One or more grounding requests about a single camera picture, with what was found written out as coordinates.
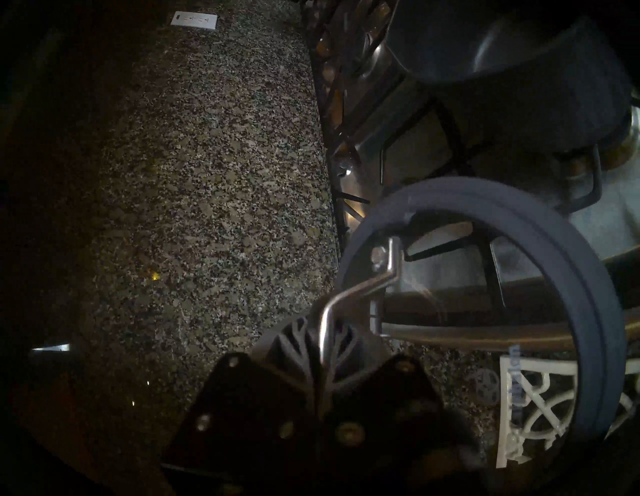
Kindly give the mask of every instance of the bolt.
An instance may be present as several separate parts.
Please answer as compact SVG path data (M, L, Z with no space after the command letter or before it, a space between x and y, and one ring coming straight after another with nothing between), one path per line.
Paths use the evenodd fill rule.
M373 270L380 272L387 264L387 249L384 246L376 246L371 250L371 263Z
M293 436L293 420L289 420L280 426L280 438L289 439Z
M415 370L415 365L413 365L411 362L408 362L407 360L401 360L400 362L396 363L396 369L404 372L405 374L409 374Z
M364 441L364 428L356 422L343 422L335 430L335 437L346 447L355 448Z
M200 432L204 432L207 429L209 429L210 425L211 425L211 415L209 415L208 413L205 413L199 416L196 420L196 429L199 430Z

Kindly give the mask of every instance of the ornate white pattern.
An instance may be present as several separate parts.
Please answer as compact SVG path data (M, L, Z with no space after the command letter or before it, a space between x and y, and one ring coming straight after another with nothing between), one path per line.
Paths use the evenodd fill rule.
M534 387L527 378L520 372L537 372L541 374L541 385ZM554 394L552 397L543 398L551 386L551 374L561 376L571 376L573 378L573 388ZM627 361L625 374L635 376L634 388L640 397L640 358L633 358ZM524 454L524 442L527 439L544 440L545 449L549 449L556 438L564 435L571 422L573 415L573 398L575 397L576 384L578 378L577 362L568 360L543 360L540 358L514 358L513 355L500 357L500 432L498 438L498 455L496 468L507 466L507 460L514 460L524 463L531 458ZM513 392L522 387L523 402L520 406L525 407L533 402L536 408L523 421L519 422L522 427L516 427L513 423L513 413L518 410L518 402L514 404ZM553 407L570 401L570 407L564 417L558 418L553 412ZM620 425L633 416L636 412L635 402L625 393L620 396L620 405L624 408L624 413L620 414L609 428L609 434L615 431ZM533 430L534 423L541 416L544 416L550 424L550 429Z

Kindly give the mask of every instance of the speckled granite surface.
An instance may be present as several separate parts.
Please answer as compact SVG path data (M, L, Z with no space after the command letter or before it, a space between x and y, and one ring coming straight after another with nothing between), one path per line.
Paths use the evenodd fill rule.
M175 10L217 13L218 29L169 26ZM63 61L84 78L52 78L77 85L68 101L47 106L48 89L32 121L27 109L30 132L48 112L33 131L40 146L27 133L7 155L20 246L4 316L28 346L69 340L80 354L77 409L117 493L170 493L159 454L213 363L332 287L299 17L283 0L178 2L144 29L113 28L112 41ZM63 104L78 106L68 122ZM410 352L478 435L493 429L467 381L487 356Z
M333 225L296 7L201 4L220 16L216 31L151 31L119 103L101 157L83 330L99 355L92 366L120 387L92 436L107 443L96 457L119 471L103 470L111 486L162 485L157 454L213 363L332 286Z

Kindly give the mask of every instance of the metal bar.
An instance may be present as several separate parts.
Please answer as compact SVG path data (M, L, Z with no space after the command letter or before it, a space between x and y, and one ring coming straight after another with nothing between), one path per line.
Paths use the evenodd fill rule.
M326 161L328 173L331 174L330 158L325 157L324 160ZM344 205L344 202L339 201L341 191L333 187L330 188L330 191L331 191L331 204L333 207L333 220L335 222L335 229L338 234L338 240L337 240L338 259L340 259L340 256L344 251L344 245L345 245L344 235L346 232L348 232L349 228L345 224L344 212L342 211L342 206L341 206L341 205Z
M492 145L493 145L493 142L490 141L490 140L485 140L485 141L482 141L481 143L477 143L477 144L473 145L468 150L466 150L466 154L463 156L464 162L467 162L467 161L471 160L473 157L475 157L476 155L484 152L487 148L489 148ZM458 169L460 167L460 159L461 159L461 157L457 156L456 154L454 154L453 153L453 149L451 150L451 152L452 152L453 156L444 165L442 165L441 167L437 168L435 171L431 172L427 177L425 177L425 179L433 179L435 177L442 177L444 175L450 174L455 169ZM473 169L468 164L466 164L463 167L463 172L465 172L464 175L475 175Z
M400 136L404 133L413 129L424 116L426 116L435 103L434 98L430 98L427 102L418 109L417 112L407 119L398 129L396 129L391 136L389 136L385 142L382 144L382 148L380 148L380 184L384 184L384 176L385 176L385 161L387 160L387 150L393 145Z
M317 47L318 43L320 42L320 38L322 37L323 33L327 31L328 24L333 18L333 14L335 14L335 11L340 4L340 0L335 0L331 2L329 6L327 6L322 14L320 14L316 28L307 38L307 45L310 49L314 50Z
M413 255L405 254L404 261L415 262L416 260L428 259L429 257L434 257L443 253L459 250L460 248L465 248L470 244L475 244L476 242L476 236L474 236L473 234L469 234L468 236L439 244L438 246L434 246L433 248L429 248L428 250L422 250L421 252L414 253Z
M362 54L362 57L360 58L360 63L355 68L353 68L352 71L347 74L347 76L353 77L358 73L362 65L371 57L373 57L373 52L376 51L376 49L380 46L380 43L382 43L382 41L385 39L385 36L387 35L387 26L388 24L385 24L385 26L380 30L376 37L371 40L371 44L368 46L367 50ZM356 32L358 31L357 27L355 27L352 32L350 32L349 37L351 38L351 40L349 42L354 39Z
M382 0L372 0L371 5L369 5L369 8L367 9L367 14L365 17L368 17L371 15L371 13L378 8L378 5L380 5L380 3L382 2Z
M382 309L382 298L376 298L369 303L369 331L376 336L382 333L382 321L380 310Z
M598 151L598 145L593 145L593 148L591 149L591 157L591 167L593 168L593 187L591 188L591 191L580 198L558 205L556 207L556 211L559 214L572 214L578 210L590 207L602 198L602 167L600 166L600 152Z
M476 245L482 256L484 280L486 281L486 289L491 298L493 311L498 319L504 319L506 316L506 305L502 295L502 284L500 283L500 273L495 261L495 253L491 246L492 236L487 231L474 224L474 232L471 234L476 238Z
M344 211L347 212L351 217L356 219L358 222L362 222L364 220L364 217L360 215L358 211L354 209L351 205L349 205L347 202L342 200L342 204L344 206Z
M333 57L331 55L327 55L326 57L322 57L319 53L315 53L314 51L309 52L309 56L313 59L313 62L318 66L322 67L322 65L330 61Z
M368 279L360 284L342 291L333 296L322 309L320 317L320 325L318 331L319 350L320 350L320 364L327 368L333 342L333 312L334 310L345 301L359 300L368 294L376 292L380 289L386 288L390 284L398 281L400 272L398 270L400 261L400 240L396 237L390 237L388 239L387 253L387 270L386 272L376 275L371 279Z
M453 159L457 159L459 162L458 166L461 166L467 160L467 149L462 141L462 134L460 133L458 124L456 124L451 112L449 112L439 100L435 102L434 112L436 116L438 116L440 126L442 126L442 130L447 138L447 144L451 149Z
M323 119L326 119L328 117L329 111L331 110L331 105L333 104L333 99L335 98L335 94L341 91L340 89L341 87L342 87L342 76L340 75L340 67L339 67L335 73L335 77L333 78L333 82L331 83L331 87L329 88L329 92L326 94L326 98L324 99L324 102L323 102L323 105L324 105L324 109L322 112Z
M640 307L624 311L627 340L640 339ZM571 351L573 336L566 322L524 326L436 327L382 322L382 336L427 346L509 351Z
M358 5L359 2L358 0L356 0L355 2L351 3L351 7L349 8L349 10L347 12L344 13L345 17L344 17L344 28L347 29L343 29L344 32L344 45L348 46L353 44L353 42L355 41L355 37L356 34L358 33L358 30L362 27L362 25L364 24L364 22L367 20L367 18L369 17L370 12L365 12L362 15L362 12L360 12L360 14L362 15L361 18L356 19L355 18L355 14L356 11L358 9ZM370 11L372 12L374 10L374 8L371 8L371 6L369 6ZM347 18L351 17L351 19L349 19L350 24L347 25Z
M366 198L360 198L359 196L350 195L349 193L345 193L344 191L340 191L339 189L336 190L335 196L337 198L343 198L345 200L351 200L352 202L356 202L356 203L364 204L364 205L369 205L371 203Z
M349 113L351 117L343 122L333 133L330 144L327 146L329 154L335 155L343 141L362 125L378 108L380 102L385 100L403 81L404 75L400 73L396 64L391 64L378 80L378 84L367 92L355 108Z

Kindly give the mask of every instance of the metal bracket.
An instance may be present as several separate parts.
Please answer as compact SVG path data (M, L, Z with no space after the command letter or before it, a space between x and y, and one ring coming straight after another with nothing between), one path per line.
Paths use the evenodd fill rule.
M333 335L333 311L345 301L359 300L364 296L367 296L380 289L386 288L387 286L397 282L400 279L400 239L398 237L390 237L387 240L387 243L387 253L389 254L387 259L387 270L382 274L378 274L370 279L367 279L364 282L361 282L360 284L356 284L355 286L336 294L329 301L327 301L326 305L322 309L318 331L318 341L320 349L320 364L324 368L328 367L333 342L335 340L335 337Z
M556 207L556 211L560 215L569 215L577 212L578 210L590 207L602 198L602 167L600 166L600 152L598 151L598 145L593 145L593 148L591 149L591 157L593 174L593 187L591 188L591 191L580 198L575 198L565 204L558 205Z

